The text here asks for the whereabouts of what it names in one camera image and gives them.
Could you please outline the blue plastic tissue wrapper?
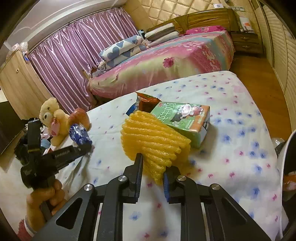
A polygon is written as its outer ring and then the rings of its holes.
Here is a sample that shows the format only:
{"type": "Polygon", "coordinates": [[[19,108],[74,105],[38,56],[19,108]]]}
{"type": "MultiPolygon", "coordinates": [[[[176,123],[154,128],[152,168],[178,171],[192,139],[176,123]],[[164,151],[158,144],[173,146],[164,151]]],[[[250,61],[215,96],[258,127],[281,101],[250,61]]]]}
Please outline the blue plastic tissue wrapper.
{"type": "Polygon", "coordinates": [[[83,125],[73,124],[70,126],[69,136],[77,145],[92,144],[86,128],[83,125]]]}

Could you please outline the yellow foam fruit net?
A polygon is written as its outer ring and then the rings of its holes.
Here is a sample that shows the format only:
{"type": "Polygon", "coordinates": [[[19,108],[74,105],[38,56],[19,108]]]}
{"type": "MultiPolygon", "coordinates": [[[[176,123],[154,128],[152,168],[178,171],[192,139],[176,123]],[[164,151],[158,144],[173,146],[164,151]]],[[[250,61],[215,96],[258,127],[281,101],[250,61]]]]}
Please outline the yellow foam fruit net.
{"type": "Polygon", "coordinates": [[[122,148],[131,160],[141,153],[144,173],[161,185],[166,168],[187,168],[191,140],[151,113],[137,110],[122,125],[122,148]]]}

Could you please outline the beige teddy bear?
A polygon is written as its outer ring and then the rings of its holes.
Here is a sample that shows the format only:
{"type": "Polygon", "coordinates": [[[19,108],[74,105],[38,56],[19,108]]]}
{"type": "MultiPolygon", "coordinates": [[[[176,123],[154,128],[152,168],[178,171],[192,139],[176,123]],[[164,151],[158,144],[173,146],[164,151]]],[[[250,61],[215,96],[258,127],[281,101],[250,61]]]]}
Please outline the beige teddy bear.
{"type": "Polygon", "coordinates": [[[53,97],[41,106],[39,119],[49,129],[52,136],[51,145],[54,147],[58,147],[69,135],[72,125],[83,125],[86,130],[89,130],[91,126],[85,110],[77,108],[69,115],[60,109],[57,100],[53,97]]]}

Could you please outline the white dotted bedspread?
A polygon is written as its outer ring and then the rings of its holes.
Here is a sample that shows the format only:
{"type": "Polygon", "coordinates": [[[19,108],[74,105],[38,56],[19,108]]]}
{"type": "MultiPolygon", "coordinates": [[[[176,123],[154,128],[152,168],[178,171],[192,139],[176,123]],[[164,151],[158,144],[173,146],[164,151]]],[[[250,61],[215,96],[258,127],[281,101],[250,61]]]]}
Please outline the white dotted bedspread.
{"type": "Polygon", "coordinates": [[[172,80],[69,117],[42,150],[29,122],[1,173],[1,240],[284,240],[283,164],[234,73],[172,80]]]}

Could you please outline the light wooden cabinet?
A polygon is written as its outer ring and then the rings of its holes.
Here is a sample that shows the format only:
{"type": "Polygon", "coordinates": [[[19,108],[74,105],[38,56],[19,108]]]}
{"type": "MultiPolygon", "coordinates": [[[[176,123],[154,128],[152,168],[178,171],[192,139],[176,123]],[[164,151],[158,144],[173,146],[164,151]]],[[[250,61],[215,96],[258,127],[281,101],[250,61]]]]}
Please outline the light wooden cabinet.
{"type": "Polygon", "coordinates": [[[31,63],[15,51],[1,69],[1,88],[20,119],[37,118],[42,104],[52,97],[31,63]]]}

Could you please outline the orange red torn wrapper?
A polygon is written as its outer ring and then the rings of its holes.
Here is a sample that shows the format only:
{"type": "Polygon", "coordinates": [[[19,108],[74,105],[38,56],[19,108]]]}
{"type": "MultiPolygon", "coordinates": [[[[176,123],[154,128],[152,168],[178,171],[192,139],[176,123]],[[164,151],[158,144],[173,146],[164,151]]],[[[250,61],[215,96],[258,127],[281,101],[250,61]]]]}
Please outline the orange red torn wrapper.
{"type": "Polygon", "coordinates": [[[130,116],[137,110],[150,113],[160,101],[160,99],[151,95],[137,92],[137,99],[135,103],[127,110],[125,114],[130,116]]]}

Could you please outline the silver foil bag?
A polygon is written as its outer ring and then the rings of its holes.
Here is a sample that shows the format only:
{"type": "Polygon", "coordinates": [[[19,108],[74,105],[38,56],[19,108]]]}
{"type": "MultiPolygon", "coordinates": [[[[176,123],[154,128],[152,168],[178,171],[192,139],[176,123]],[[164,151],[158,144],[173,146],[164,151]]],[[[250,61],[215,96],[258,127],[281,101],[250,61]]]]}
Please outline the silver foil bag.
{"type": "Polygon", "coordinates": [[[283,138],[272,138],[271,141],[273,143],[274,150],[278,156],[283,146],[285,145],[285,140],[283,138]]]}

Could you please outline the green cartoon milk carton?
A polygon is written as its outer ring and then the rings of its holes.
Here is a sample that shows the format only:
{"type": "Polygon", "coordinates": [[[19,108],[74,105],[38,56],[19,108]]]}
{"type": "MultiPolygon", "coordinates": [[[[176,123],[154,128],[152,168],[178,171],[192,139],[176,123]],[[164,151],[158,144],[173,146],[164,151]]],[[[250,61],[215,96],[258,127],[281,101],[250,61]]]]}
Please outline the green cartoon milk carton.
{"type": "Polygon", "coordinates": [[[199,149],[210,126],[210,107],[207,105],[159,102],[151,111],[158,120],[191,140],[199,149]]]}

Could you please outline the purple satin curtain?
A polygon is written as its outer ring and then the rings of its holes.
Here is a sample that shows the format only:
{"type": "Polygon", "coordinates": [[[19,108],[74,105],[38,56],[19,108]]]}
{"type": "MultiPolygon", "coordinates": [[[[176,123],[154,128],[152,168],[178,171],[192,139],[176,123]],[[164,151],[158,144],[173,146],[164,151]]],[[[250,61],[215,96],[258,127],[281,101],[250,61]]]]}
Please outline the purple satin curtain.
{"type": "Polygon", "coordinates": [[[88,88],[90,73],[112,44],[132,37],[137,29],[122,7],[81,18],[58,30],[29,53],[41,80],[68,114],[76,108],[89,111],[97,99],[88,88]]]}

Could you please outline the heart pattern folded quilt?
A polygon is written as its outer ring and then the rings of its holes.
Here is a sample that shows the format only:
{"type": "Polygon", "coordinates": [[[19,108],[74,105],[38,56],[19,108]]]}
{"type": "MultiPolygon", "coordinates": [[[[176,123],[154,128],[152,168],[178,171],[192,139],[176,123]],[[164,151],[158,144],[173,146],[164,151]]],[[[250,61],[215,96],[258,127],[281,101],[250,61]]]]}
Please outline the heart pattern folded quilt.
{"type": "Polygon", "coordinates": [[[102,50],[99,53],[102,61],[98,67],[108,71],[130,57],[146,50],[147,46],[142,43],[143,41],[144,39],[141,36],[134,35],[102,50]]]}

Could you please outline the pink floral bed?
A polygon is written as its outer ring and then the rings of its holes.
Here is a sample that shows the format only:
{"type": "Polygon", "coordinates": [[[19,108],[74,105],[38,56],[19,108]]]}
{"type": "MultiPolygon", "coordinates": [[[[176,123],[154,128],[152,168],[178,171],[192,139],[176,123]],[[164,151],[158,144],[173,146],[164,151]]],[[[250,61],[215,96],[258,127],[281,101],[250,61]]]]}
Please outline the pink floral bed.
{"type": "Polygon", "coordinates": [[[122,95],[192,75],[229,70],[235,48],[227,31],[184,35],[146,49],[89,81],[93,95],[122,95]]]}

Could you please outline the striped grey pillows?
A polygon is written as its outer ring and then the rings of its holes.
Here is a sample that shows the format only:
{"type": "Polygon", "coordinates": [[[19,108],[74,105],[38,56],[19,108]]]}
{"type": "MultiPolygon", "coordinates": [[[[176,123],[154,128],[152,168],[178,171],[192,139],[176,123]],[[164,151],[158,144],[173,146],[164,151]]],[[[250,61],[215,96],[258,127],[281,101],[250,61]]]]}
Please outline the striped grey pillows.
{"type": "Polygon", "coordinates": [[[179,37],[179,32],[173,23],[168,23],[145,34],[143,44],[148,48],[179,37]]]}

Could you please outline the pink floral pillow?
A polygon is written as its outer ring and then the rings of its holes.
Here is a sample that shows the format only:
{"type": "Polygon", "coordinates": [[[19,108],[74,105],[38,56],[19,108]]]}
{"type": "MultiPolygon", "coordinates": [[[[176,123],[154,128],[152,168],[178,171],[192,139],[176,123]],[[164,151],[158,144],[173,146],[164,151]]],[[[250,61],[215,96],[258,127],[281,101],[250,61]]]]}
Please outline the pink floral pillow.
{"type": "Polygon", "coordinates": [[[197,33],[209,33],[209,32],[224,31],[224,30],[226,29],[222,26],[197,27],[197,28],[186,30],[184,35],[191,35],[191,34],[197,34],[197,33]]]}

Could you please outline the wooden nightstand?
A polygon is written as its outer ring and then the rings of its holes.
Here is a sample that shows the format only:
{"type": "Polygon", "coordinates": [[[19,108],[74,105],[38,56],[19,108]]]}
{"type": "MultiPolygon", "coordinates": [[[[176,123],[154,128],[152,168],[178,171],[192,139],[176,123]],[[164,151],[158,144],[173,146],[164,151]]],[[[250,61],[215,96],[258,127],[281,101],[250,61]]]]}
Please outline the wooden nightstand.
{"type": "Polygon", "coordinates": [[[262,54],[263,48],[259,37],[253,33],[231,32],[234,48],[237,52],[247,54],[262,54]]]}

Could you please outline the cream louvered wardrobe doors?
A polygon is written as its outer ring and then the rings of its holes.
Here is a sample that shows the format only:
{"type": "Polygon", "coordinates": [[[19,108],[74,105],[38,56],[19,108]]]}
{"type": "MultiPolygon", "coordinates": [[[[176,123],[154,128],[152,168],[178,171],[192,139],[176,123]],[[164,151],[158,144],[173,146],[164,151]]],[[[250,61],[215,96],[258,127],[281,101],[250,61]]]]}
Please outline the cream louvered wardrobe doors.
{"type": "Polygon", "coordinates": [[[252,1],[263,48],[280,83],[287,103],[290,125],[295,130],[295,36],[275,12],[261,1],[252,1]]]}

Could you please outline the white box on nightstand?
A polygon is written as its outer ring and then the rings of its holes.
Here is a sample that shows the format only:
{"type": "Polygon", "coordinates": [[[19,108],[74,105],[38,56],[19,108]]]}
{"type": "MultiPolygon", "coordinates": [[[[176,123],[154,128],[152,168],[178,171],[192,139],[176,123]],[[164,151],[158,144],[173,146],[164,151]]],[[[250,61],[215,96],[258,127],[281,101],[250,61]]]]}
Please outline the white box on nightstand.
{"type": "Polygon", "coordinates": [[[239,19],[241,22],[241,26],[243,27],[243,30],[245,32],[252,32],[253,31],[253,28],[251,26],[249,18],[240,16],[239,19]]]}

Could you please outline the wooden headboard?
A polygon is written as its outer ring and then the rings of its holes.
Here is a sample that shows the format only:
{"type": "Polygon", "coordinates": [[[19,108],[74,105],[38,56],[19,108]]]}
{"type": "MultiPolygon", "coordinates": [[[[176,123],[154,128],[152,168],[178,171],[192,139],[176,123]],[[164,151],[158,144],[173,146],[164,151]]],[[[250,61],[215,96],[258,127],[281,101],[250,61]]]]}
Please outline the wooden headboard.
{"type": "Polygon", "coordinates": [[[192,28],[206,26],[222,26],[228,32],[240,32],[237,18],[232,9],[212,9],[178,16],[147,29],[147,32],[169,23],[173,23],[175,29],[181,34],[192,28]]]}

